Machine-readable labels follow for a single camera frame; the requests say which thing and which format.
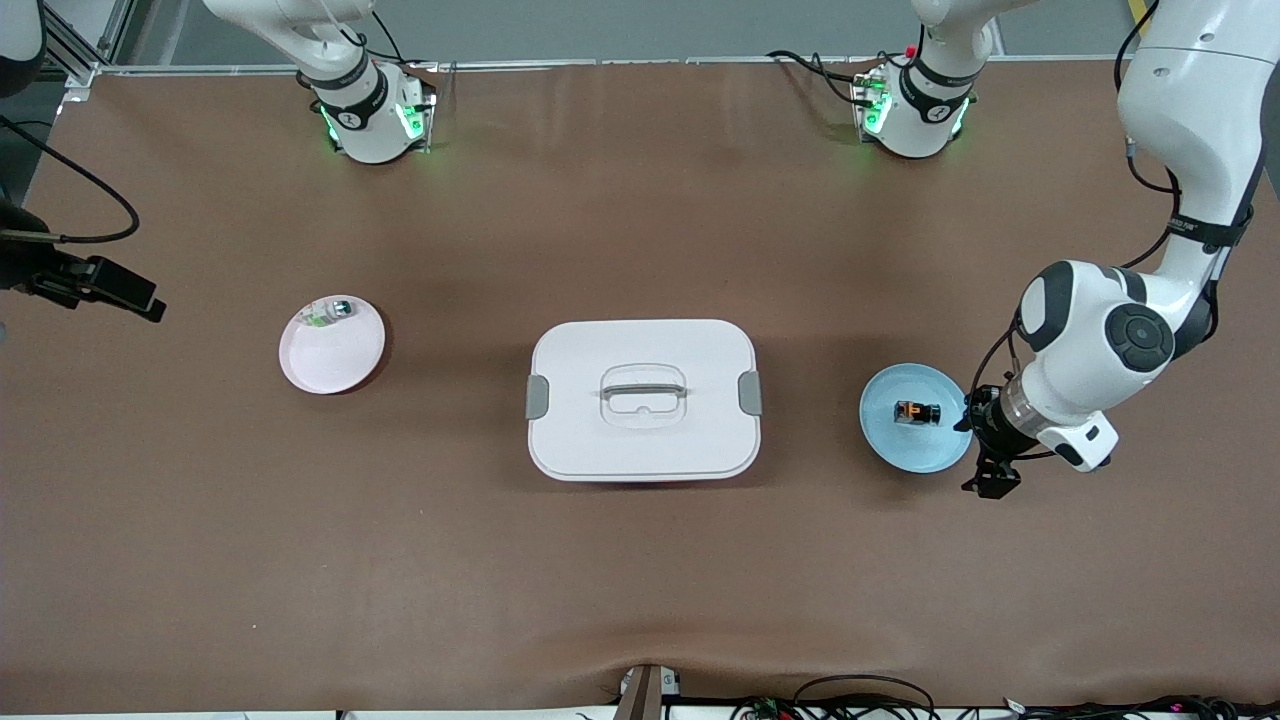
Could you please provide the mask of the white storage box with lid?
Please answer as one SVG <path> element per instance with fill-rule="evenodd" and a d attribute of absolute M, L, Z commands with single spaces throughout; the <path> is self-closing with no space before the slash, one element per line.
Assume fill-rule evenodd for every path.
<path fill-rule="evenodd" d="M 762 447 L 749 336 L 721 319 L 568 322 L 535 343 L 527 451 L 577 483 L 721 480 Z"/>

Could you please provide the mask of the light blue round plate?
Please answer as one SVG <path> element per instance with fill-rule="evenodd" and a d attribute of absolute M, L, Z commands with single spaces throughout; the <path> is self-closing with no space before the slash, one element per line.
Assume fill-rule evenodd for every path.
<path fill-rule="evenodd" d="M 954 430 L 965 395 L 945 373 L 918 363 L 900 363 L 878 372 L 867 383 L 859 421 L 867 443 L 888 465 L 916 474 L 943 471 L 959 462 L 972 445 L 972 432 Z M 899 400 L 938 404 L 938 427 L 910 427 L 893 421 Z"/>

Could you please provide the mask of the pink round plate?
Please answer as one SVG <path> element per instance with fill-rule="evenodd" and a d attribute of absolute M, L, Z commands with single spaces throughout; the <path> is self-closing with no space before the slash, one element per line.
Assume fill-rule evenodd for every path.
<path fill-rule="evenodd" d="M 320 299 L 348 299 L 355 314 L 326 328 L 297 320 Z M 284 377 L 311 395 L 340 395 L 372 378 L 387 351 L 388 329 L 381 311 L 353 295 L 329 295 L 303 305 L 285 324 L 278 343 Z"/>

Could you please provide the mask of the aluminium frame profile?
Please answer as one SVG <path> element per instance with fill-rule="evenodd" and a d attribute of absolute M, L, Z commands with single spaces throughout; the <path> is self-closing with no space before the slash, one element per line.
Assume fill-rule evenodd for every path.
<path fill-rule="evenodd" d="M 142 0 L 44 0 L 47 56 L 67 74 L 68 102 L 83 102 L 93 79 L 119 58 Z"/>

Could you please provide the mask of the brown post with metal bracket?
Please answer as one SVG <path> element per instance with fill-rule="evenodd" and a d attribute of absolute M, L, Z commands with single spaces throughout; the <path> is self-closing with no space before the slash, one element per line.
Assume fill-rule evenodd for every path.
<path fill-rule="evenodd" d="M 660 665 L 637 665 L 623 675 L 620 689 L 612 720 L 672 720 L 669 702 L 681 697 L 680 673 Z"/>

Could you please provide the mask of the silver table edge rail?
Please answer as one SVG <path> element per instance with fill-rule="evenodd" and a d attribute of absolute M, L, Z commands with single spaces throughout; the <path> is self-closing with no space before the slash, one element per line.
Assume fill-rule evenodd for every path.
<path fill-rule="evenodd" d="M 520 72 L 547 70 L 561 67 L 617 67 L 617 65 L 754 65 L 772 63 L 764 55 L 751 56 L 690 56 L 685 59 L 660 60 L 593 60 L 593 59 L 552 59 L 530 61 L 411 61 L 408 68 L 426 73 L 456 72 Z M 1114 55 L 1001 55 L 992 56 L 987 65 L 1010 61 L 1105 61 L 1114 63 Z M 206 64 L 206 65 L 106 65 L 92 63 L 81 76 L 69 74 L 63 82 L 67 91 L 90 88 L 95 79 L 105 76 L 132 77 L 248 77 L 248 76 L 292 76 L 296 67 L 289 64 Z"/>

